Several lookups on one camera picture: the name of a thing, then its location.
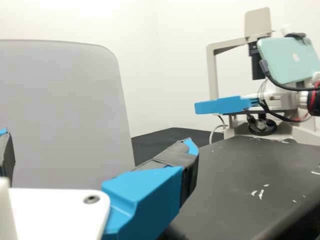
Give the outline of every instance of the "scratch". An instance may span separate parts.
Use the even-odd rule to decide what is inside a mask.
[[[262,196],[263,196],[263,194],[264,194],[264,191],[265,191],[265,190],[261,189],[261,191],[260,191],[260,193],[259,193],[259,198],[260,198],[260,200],[262,200]]]
[[[279,140],[280,143],[282,144],[289,144],[289,142],[285,141],[285,140]]]
[[[254,190],[254,191],[251,193],[251,195],[254,196],[254,195],[256,195],[257,192],[258,192],[258,190]]]

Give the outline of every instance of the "white paint mark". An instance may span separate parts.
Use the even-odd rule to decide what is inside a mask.
[[[262,196],[263,196],[263,194],[264,194],[264,191],[265,191],[265,190],[261,189],[261,191],[260,191],[260,193],[259,193],[259,198],[260,198],[260,200],[262,200]]]
[[[254,195],[256,195],[257,192],[258,192],[258,190],[254,190],[254,191],[251,193],[251,195],[254,196]]]

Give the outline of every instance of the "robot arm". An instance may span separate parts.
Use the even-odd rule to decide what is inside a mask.
[[[15,158],[6,129],[2,142],[0,173],[12,180]],[[0,177],[0,239],[156,239],[194,191],[198,160],[198,147],[187,138],[103,182],[102,191],[8,189]]]

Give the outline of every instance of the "metal base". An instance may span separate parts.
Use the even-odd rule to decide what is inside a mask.
[[[267,119],[265,121],[265,129],[263,130],[259,129],[255,124],[249,124],[248,128],[253,135],[268,136],[273,134],[277,130],[277,124],[275,121]]]
[[[249,131],[248,123],[246,121],[238,122],[237,126],[227,128],[224,131],[224,139],[229,139],[237,135],[249,136],[257,138],[257,135]],[[320,146],[320,131],[312,131],[302,126],[290,125],[286,122],[281,122],[276,131],[271,135],[259,136],[259,138],[284,141],[286,139],[293,139],[299,144],[308,144]]]

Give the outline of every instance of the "black table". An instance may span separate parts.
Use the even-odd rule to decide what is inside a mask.
[[[134,155],[142,158],[136,164],[185,137],[206,145],[209,134],[170,128],[133,138]],[[320,175],[312,171],[320,173],[319,154],[317,146],[245,136],[200,148],[197,186],[159,239],[314,240]]]
[[[202,131],[189,128],[171,127],[149,134],[136,136],[131,139],[134,154],[135,165],[139,165],[166,148],[170,147],[176,141],[191,137],[193,142],[200,148],[209,144],[209,131]],[[213,142],[224,139],[224,136],[215,132],[212,137]]]

